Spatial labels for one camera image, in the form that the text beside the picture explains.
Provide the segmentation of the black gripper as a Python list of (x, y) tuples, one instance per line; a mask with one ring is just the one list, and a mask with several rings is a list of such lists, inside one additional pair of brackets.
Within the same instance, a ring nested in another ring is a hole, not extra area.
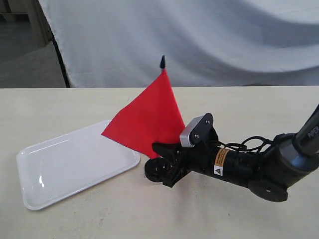
[(194, 147), (155, 142), (152, 148), (156, 158), (174, 159), (171, 169), (159, 177), (167, 187), (172, 188), (192, 171), (229, 183), (239, 183), (239, 159), (236, 152), (222, 147), (214, 127), (209, 138)]

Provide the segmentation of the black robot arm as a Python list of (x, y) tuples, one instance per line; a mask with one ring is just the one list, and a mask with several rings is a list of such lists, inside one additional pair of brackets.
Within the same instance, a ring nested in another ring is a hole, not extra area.
[(297, 133), (286, 133), (248, 148), (246, 142), (224, 144), (207, 113), (194, 118), (179, 143), (153, 143), (158, 154), (145, 164), (145, 176), (173, 187), (190, 172), (249, 189), (271, 202), (288, 198), (288, 188), (319, 167), (319, 112), (315, 110)]

